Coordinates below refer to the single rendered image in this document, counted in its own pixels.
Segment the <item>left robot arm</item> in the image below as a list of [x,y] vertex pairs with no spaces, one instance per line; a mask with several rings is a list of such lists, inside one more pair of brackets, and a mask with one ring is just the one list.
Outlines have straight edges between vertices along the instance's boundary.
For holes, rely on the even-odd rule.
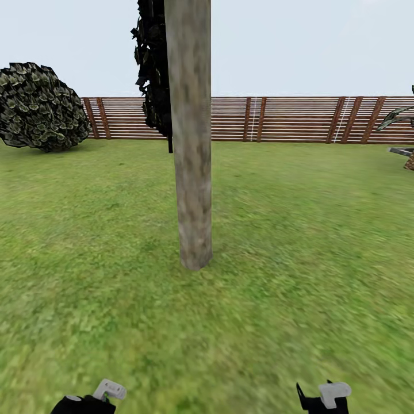
[[116,406],[109,404],[106,395],[124,400],[127,391],[116,382],[104,379],[94,395],[64,396],[64,399],[56,404],[52,414],[114,414]]

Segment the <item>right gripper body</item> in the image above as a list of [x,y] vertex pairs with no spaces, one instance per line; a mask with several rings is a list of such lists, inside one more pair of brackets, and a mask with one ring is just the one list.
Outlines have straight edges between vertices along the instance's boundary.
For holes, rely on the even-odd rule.
[[344,397],[335,398],[336,408],[328,409],[325,403],[319,398],[307,398],[309,414],[349,414],[347,400]]

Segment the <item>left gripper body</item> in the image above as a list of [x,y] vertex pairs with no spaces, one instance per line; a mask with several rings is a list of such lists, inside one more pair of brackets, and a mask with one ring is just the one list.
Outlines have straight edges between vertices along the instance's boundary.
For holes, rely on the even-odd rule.
[[108,401],[103,402],[93,395],[85,395],[85,398],[93,404],[93,414],[114,414],[116,406],[109,404]]

